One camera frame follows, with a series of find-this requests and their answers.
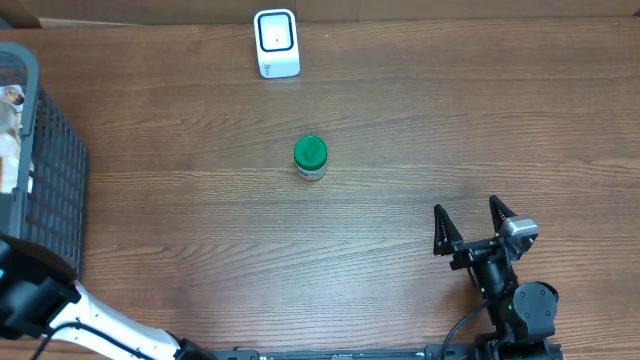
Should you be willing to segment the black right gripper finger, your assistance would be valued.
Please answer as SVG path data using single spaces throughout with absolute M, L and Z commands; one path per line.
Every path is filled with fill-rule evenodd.
M 494 232 L 499 233 L 504 222 L 511 217 L 515 217 L 516 214 L 509 209 L 497 195 L 489 197 L 489 206 L 491 210 L 491 217 L 494 227 Z
M 464 243 L 462 235 L 451 221 L 448 213 L 440 204 L 434 206 L 434 255 L 452 255 L 457 247 Z

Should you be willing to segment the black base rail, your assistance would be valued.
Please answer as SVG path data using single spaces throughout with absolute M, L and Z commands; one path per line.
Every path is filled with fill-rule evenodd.
M 256 350 L 216 351 L 217 360 L 564 360 L 560 345 L 503 348 L 491 354 L 480 351 L 472 344 L 448 345 L 442 352 L 441 344 L 429 344 L 423 349 L 332 350 L 302 352 L 259 353 Z

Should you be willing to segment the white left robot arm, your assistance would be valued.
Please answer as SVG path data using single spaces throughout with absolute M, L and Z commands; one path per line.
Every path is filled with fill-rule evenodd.
M 23 336 L 42 340 L 34 359 L 53 340 L 110 359 L 215 359 L 192 341 L 138 323 L 97 300 L 51 250 L 3 235 L 1 337 Z

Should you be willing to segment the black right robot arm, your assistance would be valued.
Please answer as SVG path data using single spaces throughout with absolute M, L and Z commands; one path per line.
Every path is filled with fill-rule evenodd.
M 492 331 L 475 338 L 466 350 L 470 359 L 561 359 L 561 347 L 548 343 L 555 334 L 557 290 L 545 282 L 519 283 L 513 267 L 534 244 L 538 225 L 529 216 L 517 215 L 495 195 L 489 198 L 489 207 L 494 235 L 467 242 L 444 207 L 434 206 L 433 254 L 450 255 L 451 269 L 466 270 L 482 298 L 481 305 L 449 331 L 440 357 L 447 357 L 456 332 L 485 311 Z

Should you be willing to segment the green lid jar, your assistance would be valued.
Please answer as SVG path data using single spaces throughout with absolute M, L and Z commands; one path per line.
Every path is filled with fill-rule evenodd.
M 328 148 L 317 136 L 304 136 L 294 146 L 294 162 L 298 175 L 307 181 L 317 181 L 327 172 Z

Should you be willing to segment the white barcode scanner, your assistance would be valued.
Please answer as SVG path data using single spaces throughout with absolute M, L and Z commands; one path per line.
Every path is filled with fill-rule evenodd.
M 285 8 L 259 11 L 253 19 L 259 72 L 263 78 L 296 77 L 301 71 L 297 24 Z

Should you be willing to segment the clear snack bag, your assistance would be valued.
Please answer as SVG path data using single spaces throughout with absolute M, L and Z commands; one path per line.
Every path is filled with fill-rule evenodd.
M 18 186 L 22 140 L 21 115 L 25 96 L 19 85 L 1 87 L 1 192 L 11 194 Z

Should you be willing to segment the grey plastic basket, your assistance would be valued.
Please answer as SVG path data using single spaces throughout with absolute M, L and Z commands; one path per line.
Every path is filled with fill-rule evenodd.
M 1 233 L 51 250 L 80 273 L 88 149 L 41 85 L 38 60 L 28 48 L 1 44 L 1 85 L 19 88 L 25 98 L 17 168 L 1 192 Z

